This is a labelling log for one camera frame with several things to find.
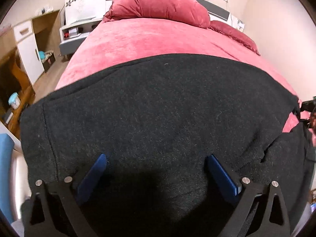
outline pink blanket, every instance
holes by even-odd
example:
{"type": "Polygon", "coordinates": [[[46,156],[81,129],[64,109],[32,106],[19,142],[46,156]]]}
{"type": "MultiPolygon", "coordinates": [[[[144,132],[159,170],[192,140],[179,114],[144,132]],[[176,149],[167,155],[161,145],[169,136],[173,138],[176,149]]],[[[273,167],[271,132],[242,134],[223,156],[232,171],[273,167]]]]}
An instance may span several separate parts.
{"type": "MultiPolygon", "coordinates": [[[[120,63],[168,53],[205,54],[244,62],[267,72],[297,95],[262,56],[233,39],[210,29],[147,18],[100,23],[73,55],[56,89],[120,63]]],[[[289,132],[297,124],[296,116],[290,113],[283,132],[289,132]]]]}

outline black cloth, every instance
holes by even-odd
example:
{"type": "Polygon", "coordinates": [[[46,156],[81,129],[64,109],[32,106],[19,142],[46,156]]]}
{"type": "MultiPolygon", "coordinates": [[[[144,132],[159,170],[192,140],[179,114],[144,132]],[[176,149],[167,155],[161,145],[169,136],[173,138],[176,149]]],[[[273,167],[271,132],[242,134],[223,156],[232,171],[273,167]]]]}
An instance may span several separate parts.
{"type": "Polygon", "coordinates": [[[233,208],[204,172],[214,153],[240,176],[278,181],[293,230],[313,149],[301,123],[282,133],[292,111],[298,98],[245,63],[192,54],[130,61],[25,110],[29,183],[62,180],[103,152],[106,173],[82,206],[100,236],[217,236],[233,208]]]}

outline metal screw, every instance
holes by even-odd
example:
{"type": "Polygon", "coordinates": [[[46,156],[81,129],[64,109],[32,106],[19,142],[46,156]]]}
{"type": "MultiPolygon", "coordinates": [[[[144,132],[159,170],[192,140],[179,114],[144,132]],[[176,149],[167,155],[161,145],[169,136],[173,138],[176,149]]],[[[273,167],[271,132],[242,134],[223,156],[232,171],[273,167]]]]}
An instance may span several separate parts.
{"type": "Polygon", "coordinates": [[[35,182],[35,185],[36,185],[36,186],[40,186],[42,183],[43,183],[42,180],[37,180],[37,181],[35,182]]]}
{"type": "Polygon", "coordinates": [[[71,176],[67,176],[67,177],[65,177],[65,179],[64,179],[64,182],[65,183],[70,183],[72,181],[72,177],[71,176]]]}
{"type": "Polygon", "coordinates": [[[248,183],[250,183],[250,179],[248,177],[244,177],[242,179],[242,182],[245,183],[245,184],[248,184],[248,183]]]}
{"type": "Polygon", "coordinates": [[[272,185],[273,185],[274,187],[278,187],[278,186],[279,186],[279,183],[278,183],[277,181],[272,181],[272,185]]]}

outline drawer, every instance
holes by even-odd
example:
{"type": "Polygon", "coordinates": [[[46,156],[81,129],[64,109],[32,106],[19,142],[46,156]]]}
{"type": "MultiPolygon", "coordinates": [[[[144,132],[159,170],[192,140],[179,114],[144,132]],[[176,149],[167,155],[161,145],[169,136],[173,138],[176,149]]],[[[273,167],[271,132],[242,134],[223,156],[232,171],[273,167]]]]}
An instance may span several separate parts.
{"type": "Polygon", "coordinates": [[[13,28],[16,42],[33,33],[31,20],[25,21],[13,28]]]}

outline pink pillow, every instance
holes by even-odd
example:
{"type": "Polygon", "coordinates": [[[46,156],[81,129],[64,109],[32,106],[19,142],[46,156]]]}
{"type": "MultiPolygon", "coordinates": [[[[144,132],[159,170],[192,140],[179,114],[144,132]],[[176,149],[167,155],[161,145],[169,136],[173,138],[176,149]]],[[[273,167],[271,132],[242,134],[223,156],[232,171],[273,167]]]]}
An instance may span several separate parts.
{"type": "Polygon", "coordinates": [[[196,0],[113,0],[103,21],[132,18],[167,19],[208,28],[207,9],[196,0]]]}
{"type": "Polygon", "coordinates": [[[209,28],[223,35],[226,35],[231,39],[234,39],[235,41],[241,43],[243,46],[260,55],[256,43],[252,39],[250,39],[250,37],[238,31],[237,29],[234,29],[230,25],[218,20],[212,20],[210,22],[209,28]]]}

